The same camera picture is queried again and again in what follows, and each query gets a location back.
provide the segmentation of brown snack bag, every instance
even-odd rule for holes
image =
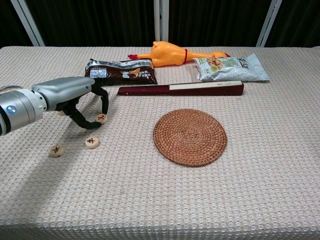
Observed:
[[[96,61],[90,59],[85,77],[100,79],[101,86],[158,84],[149,59],[128,61]]]

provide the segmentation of black curtain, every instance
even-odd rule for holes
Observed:
[[[283,0],[265,46],[320,46],[320,0]]]
[[[10,0],[0,0],[0,48],[5,46],[32,46]]]
[[[169,42],[255,47],[272,0],[170,0]]]
[[[152,46],[152,0],[26,0],[44,44]]]

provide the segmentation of snack bag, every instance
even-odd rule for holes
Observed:
[[[85,67],[85,77],[100,79],[102,86],[158,84],[149,59],[128,61],[96,61]]]
[[[205,57],[193,59],[203,82],[235,81],[270,82],[256,54],[244,57]]]

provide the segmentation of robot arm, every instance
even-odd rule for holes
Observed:
[[[63,77],[35,84],[32,90],[24,88],[1,94],[0,136],[34,123],[49,111],[63,111],[82,128],[99,128],[99,122],[87,121],[76,108],[79,99],[89,92],[101,96],[102,113],[107,114],[108,92],[90,77]]]

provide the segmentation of woven trivet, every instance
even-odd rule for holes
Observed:
[[[211,115],[194,109],[163,115],[154,126],[153,140],[163,156],[188,167],[211,164],[227,145],[222,125]]]

